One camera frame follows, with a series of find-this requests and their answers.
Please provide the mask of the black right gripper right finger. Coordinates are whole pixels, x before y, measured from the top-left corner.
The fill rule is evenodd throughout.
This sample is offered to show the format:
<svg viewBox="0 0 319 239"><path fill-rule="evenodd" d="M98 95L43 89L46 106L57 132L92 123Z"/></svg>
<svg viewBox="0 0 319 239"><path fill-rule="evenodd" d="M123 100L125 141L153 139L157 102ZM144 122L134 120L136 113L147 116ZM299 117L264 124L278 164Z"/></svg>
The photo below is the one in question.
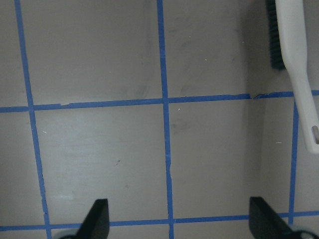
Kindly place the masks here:
<svg viewBox="0 0 319 239"><path fill-rule="evenodd" d="M249 229L255 239L297 238L262 197L251 197L249 200Z"/></svg>

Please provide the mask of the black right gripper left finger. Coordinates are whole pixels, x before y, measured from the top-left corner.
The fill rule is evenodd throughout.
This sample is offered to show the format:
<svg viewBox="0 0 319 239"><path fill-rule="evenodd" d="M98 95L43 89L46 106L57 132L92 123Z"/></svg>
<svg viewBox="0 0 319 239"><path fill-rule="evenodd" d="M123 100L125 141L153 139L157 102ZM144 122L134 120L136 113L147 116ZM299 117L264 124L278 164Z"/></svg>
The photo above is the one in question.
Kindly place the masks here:
<svg viewBox="0 0 319 239"><path fill-rule="evenodd" d="M97 199L76 233L77 239L106 239L110 231L107 199Z"/></svg>

